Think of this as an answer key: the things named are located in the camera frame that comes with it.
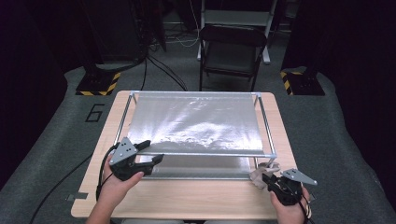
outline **wooden table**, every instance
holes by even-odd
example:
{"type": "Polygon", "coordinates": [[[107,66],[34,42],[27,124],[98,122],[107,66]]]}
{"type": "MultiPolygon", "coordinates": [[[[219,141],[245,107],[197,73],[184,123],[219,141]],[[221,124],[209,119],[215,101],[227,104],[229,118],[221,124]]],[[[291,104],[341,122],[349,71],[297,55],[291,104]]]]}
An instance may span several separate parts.
{"type": "MultiPolygon", "coordinates": [[[[85,200],[75,200],[71,210],[74,217],[87,217],[96,203],[95,191],[100,164],[105,153],[114,144],[129,94],[129,91],[120,91],[111,107],[79,189],[79,192],[88,193],[88,196],[85,200]]],[[[263,92],[262,101],[277,153],[276,161],[280,163],[282,170],[296,168],[275,96],[263,92]]],[[[128,133],[134,107],[135,104],[131,102],[120,138],[128,133]]],[[[259,104],[256,111],[258,117],[262,117],[259,104]]],[[[268,146],[264,124],[261,120],[258,122],[263,145],[268,146]]],[[[258,189],[248,180],[142,180],[128,192],[112,216],[183,220],[276,219],[269,196],[266,189],[258,189]]]]}

